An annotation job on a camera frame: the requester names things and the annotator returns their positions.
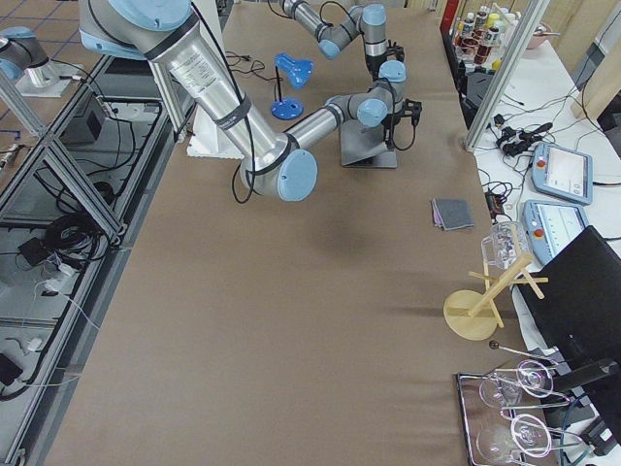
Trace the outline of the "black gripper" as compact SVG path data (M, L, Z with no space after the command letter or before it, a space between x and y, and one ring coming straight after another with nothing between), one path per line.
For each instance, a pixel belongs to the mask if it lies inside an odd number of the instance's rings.
M400 109L394 113L388 114L381 122L383 127L383 141L389 149L396 149L398 146L394 141L395 128L400 123L405 112Z
M372 76L372 80L375 81L378 79L379 70L381 65L387 60L387 54L382 53L379 55L365 55L365 64L368 72Z

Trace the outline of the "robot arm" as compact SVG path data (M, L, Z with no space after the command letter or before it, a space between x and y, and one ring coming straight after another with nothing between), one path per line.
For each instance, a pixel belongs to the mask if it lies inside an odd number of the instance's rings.
M163 84L173 77L241 152L239 172L252 193L301 201L313 191L318 167L309 149L339 131L343 166L396 165L394 127L406 115L407 69L386 36L383 5L353 6L340 25L324 22L306 1L282 1L329 59L362 38L373 77L362 93L339 95L282 133L274 131L237 85L216 40L206 40L199 11L188 1L81 1L80 33L89 50L146 61Z
M316 40L323 55L333 60L358 37L363 39L365 64L375 80L387 60L387 14L383 4L354 5L339 24L322 18L308 1L278 1L284 15L302 25Z

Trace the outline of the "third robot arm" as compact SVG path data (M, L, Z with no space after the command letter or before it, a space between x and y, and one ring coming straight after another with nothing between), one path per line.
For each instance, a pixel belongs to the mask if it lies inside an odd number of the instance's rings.
M1 31L1 71L25 97L60 98L72 71L49 59L34 32L25 26Z

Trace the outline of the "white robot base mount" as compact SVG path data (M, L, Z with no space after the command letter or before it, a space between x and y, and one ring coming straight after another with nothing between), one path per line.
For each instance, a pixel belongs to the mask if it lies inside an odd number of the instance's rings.
M194 158L242 160L244 155L200 107L196 109L186 154Z

